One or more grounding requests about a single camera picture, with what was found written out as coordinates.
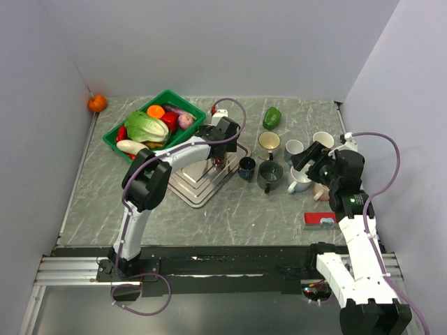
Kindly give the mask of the dark grey mug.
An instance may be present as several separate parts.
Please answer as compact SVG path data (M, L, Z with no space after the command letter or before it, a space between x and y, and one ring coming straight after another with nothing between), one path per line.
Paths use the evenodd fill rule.
M283 167L275 161L263 161L258 167L257 184L265 194L278 188L284 175Z

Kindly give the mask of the dark blue mug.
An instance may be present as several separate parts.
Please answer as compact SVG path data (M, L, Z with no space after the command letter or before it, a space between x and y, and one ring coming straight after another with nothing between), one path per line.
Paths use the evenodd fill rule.
M254 176L256 161L251 157L243 157L238 165L238 175L245 181L251 181Z

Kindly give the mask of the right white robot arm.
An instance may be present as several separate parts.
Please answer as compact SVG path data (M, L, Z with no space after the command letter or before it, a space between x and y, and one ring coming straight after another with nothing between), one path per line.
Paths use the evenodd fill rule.
M295 170L328 187L330 208L348 248L349 268L335 247L323 242L310 246L305 261L306 272L323 277L337 299L342 333L403 334L412 313L408 304L400 302L386 273L374 208L362 189L364 157L313 142L291 161Z

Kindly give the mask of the light blue white-bottom mug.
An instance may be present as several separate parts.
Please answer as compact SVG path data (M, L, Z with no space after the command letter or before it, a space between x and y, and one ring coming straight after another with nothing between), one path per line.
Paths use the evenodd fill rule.
M303 192L308 189L311 184L311 179L306 175L310 165L304 166L301 170L296 170L294 167L290 168L287 183L289 194Z

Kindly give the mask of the grey blue faceted mug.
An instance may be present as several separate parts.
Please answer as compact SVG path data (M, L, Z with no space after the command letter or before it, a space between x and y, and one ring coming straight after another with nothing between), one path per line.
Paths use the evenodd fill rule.
M284 147L284 160L289 166L292 166L291 157L300 154L305 150L303 143L299 140L289 140Z

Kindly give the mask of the pink mug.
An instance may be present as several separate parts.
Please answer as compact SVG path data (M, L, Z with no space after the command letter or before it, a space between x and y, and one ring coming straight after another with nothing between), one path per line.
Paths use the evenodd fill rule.
M329 200L329 188L323 184L315 183L313 187L313 199L314 201L328 201Z

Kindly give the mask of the cream mug black handle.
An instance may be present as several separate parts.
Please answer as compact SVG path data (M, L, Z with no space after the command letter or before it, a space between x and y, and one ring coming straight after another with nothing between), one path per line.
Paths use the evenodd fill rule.
M257 156L264 161L272 161L281 145L280 137L272 132L265 131L258 136Z

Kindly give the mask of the maroon mug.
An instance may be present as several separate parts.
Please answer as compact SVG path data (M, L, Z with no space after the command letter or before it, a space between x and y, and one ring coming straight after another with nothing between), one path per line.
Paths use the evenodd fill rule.
M212 159L212 164L215 168L222 168L226 164L227 158L225 156L218 156Z

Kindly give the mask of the white mug blue text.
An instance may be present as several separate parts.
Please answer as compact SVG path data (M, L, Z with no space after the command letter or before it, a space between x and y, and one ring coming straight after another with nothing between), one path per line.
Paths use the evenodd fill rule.
M331 136L331 134L326 133L324 131L319 131L319 132L316 132L315 134L313 134L312 141L319 142L329 149L333 148L333 146L335 144L334 137Z

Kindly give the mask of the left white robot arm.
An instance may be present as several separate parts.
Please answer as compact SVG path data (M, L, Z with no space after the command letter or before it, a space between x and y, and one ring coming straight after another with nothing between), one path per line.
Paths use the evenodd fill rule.
M244 126L222 117L216 126L201 126L187 141L158 152L141 149L122 181L124 215L109 252L113 272L129 281L138 272L142 234L152 210L161 204L172 174L191 164L237 151Z

